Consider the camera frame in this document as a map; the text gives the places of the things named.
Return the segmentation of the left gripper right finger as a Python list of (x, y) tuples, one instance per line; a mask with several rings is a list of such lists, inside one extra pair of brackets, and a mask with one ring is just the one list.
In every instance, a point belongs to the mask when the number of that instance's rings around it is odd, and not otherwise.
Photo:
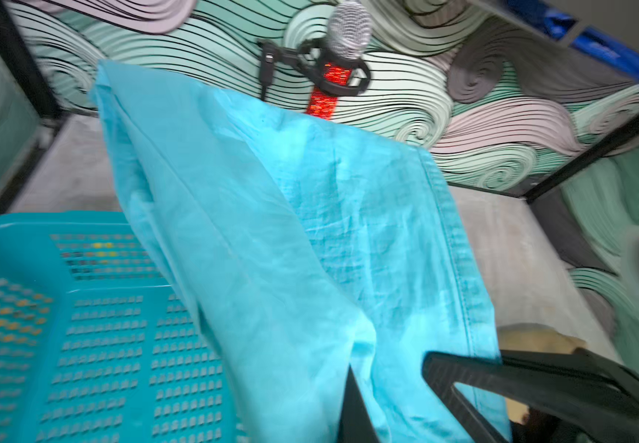
[(500, 363), (429, 353), (422, 376), (476, 442), (504, 437), (459, 391), (460, 385), (524, 403), (545, 430), (531, 441), (565, 442), (583, 433), (594, 442), (639, 442), (639, 375), (583, 348), (573, 354), (505, 351)]

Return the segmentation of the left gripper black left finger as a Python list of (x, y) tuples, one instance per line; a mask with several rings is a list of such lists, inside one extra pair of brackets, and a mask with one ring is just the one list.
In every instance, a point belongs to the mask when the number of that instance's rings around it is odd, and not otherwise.
[(379, 443), (369, 418), (358, 382), (349, 368), (343, 395), (343, 406), (337, 437), (338, 443)]

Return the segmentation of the beige pants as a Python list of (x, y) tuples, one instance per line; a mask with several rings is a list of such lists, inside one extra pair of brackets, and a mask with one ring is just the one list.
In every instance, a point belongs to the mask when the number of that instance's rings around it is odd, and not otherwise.
[(566, 361), (587, 342), (543, 325), (521, 324), (499, 329), (498, 345), (526, 381), (518, 387), (515, 378), (509, 380), (505, 391), (509, 419), (532, 434), (552, 433), (561, 423), (559, 414), (565, 411), (568, 398), (580, 385)]

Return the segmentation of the teal pants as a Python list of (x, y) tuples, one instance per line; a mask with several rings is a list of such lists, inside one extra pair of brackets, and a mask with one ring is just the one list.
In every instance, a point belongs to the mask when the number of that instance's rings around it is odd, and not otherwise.
[(469, 440), (422, 364), (498, 361), (495, 313), (426, 150), (108, 60), (91, 99), (120, 207), (253, 441), (335, 441), (349, 376), (381, 441)]

